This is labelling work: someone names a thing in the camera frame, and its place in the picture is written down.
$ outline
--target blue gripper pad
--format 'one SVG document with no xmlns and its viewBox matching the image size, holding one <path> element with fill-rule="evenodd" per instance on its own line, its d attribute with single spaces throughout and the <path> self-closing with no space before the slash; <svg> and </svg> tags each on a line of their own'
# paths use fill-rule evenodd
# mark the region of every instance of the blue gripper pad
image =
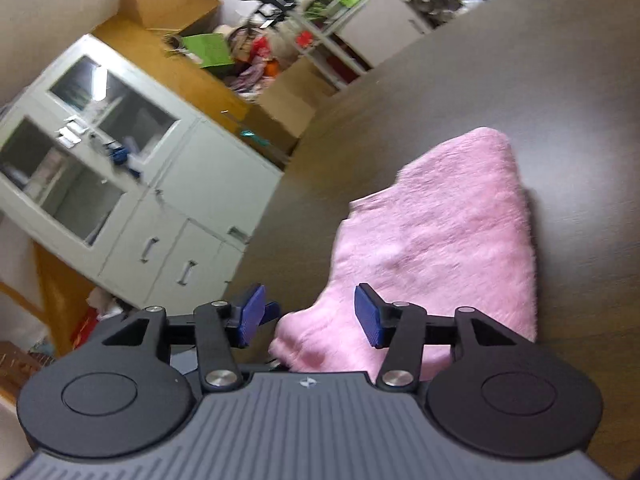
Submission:
<svg viewBox="0 0 640 480">
<path fill-rule="evenodd" d="M 242 308 L 238 327 L 238 339 L 241 347 L 249 345 L 264 317 L 264 297 L 264 285 L 261 285 Z"/>
<path fill-rule="evenodd" d="M 383 341 L 380 312 L 359 285 L 356 287 L 353 303 L 356 310 L 356 317 L 369 340 L 369 344 L 376 348 L 380 347 Z"/>
</svg>

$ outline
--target white cabinet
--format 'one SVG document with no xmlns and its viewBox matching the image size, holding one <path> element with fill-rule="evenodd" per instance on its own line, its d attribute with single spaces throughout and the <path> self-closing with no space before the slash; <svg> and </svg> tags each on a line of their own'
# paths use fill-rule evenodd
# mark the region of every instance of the white cabinet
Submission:
<svg viewBox="0 0 640 480">
<path fill-rule="evenodd" d="M 85 36 L 29 89 L 58 121 L 78 115 L 97 142 L 116 141 L 150 184 L 197 120 L 187 103 L 101 41 Z M 79 149 L 90 149 L 85 142 Z"/>
<path fill-rule="evenodd" d="M 201 121 L 158 189 L 178 211 L 244 250 L 281 175 L 219 126 Z"/>
<path fill-rule="evenodd" d="M 63 146 L 60 126 L 29 98 L 0 122 L 0 207 L 31 237 L 93 277 L 142 190 L 107 161 Z"/>
<path fill-rule="evenodd" d="M 188 222 L 146 304 L 164 306 L 167 314 L 176 316 L 219 300 L 241 257 L 238 249 Z"/>
<path fill-rule="evenodd" d="M 367 0 L 338 36 L 375 67 L 430 31 L 402 0 Z"/>
<path fill-rule="evenodd" d="M 127 223 L 100 279 L 129 303 L 144 304 L 185 223 L 183 215 L 149 193 Z"/>
<path fill-rule="evenodd" d="M 142 178 L 114 165 L 110 142 Z M 89 36 L 0 120 L 0 210 L 140 308 L 219 299 L 281 174 Z"/>
</svg>

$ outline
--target blue object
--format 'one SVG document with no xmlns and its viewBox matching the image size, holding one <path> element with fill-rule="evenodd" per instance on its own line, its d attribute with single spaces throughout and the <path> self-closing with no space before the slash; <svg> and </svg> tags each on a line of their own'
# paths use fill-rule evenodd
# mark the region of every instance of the blue object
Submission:
<svg viewBox="0 0 640 480">
<path fill-rule="evenodd" d="M 260 326 L 265 311 L 264 297 L 264 285 L 260 285 L 249 298 L 249 301 L 242 306 L 240 325 L 238 327 L 238 340 L 241 346 L 249 345 Z"/>
<path fill-rule="evenodd" d="M 264 325 L 274 319 L 278 319 L 280 315 L 280 304 L 276 301 L 271 301 L 271 303 L 267 303 L 264 307 L 264 316 L 262 316 L 260 324 Z"/>
<path fill-rule="evenodd" d="M 117 143 L 117 146 L 112 146 L 112 144 L 114 144 L 114 142 L 106 144 L 105 147 L 108 150 L 109 158 L 113 165 L 122 166 L 123 164 L 126 164 L 127 160 L 129 160 L 129 150 L 119 143 Z"/>
<path fill-rule="evenodd" d="M 241 137 L 251 137 L 255 142 L 260 144 L 261 146 L 269 146 L 271 143 L 267 139 L 263 139 L 262 137 L 257 136 L 251 130 L 243 130 L 240 133 Z"/>
<path fill-rule="evenodd" d="M 380 323 L 380 311 L 359 285 L 356 287 L 353 303 L 356 317 L 369 344 L 373 347 L 382 345 L 383 329 Z"/>
</svg>

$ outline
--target pink towel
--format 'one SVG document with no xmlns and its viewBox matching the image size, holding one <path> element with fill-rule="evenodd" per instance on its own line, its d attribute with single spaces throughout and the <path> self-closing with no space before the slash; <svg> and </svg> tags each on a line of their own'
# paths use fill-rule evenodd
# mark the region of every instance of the pink towel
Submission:
<svg viewBox="0 0 640 480">
<path fill-rule="evenodd" d="M 509 141 L 478 128 L 407 165 L 390 188 L 351 203 L 327 287 L 312 307 L 280 321 L 270 352 L 294 371 L 366 370 L 375 380 L 386 350 L 369 345 L 355 316 L 361 282 L 385 301 L 437 316 L 474 306 L 534 340 L 534 265 Z M 449 362 L 449 347 L 425 346 L 421 377 Z"/>
</svg>

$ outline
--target table surface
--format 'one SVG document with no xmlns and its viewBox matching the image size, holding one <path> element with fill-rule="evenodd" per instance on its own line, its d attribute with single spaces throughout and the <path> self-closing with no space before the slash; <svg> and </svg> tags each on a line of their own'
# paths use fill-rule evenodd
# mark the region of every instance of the table surface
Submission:
<svg viewBox="0 0 640 480">
<path fill-rule="evenodd" d="M 639 45 L 640 0 L 491 0 L 409 46 L 318 112 L 228 293 L 261 281 L 310 306 L 350 201 L 444 140 L 504 131 L 532 199 L 540 341 L 601 388 L 590 454 L 625 478 L 640 465 Z"/>
</svg>

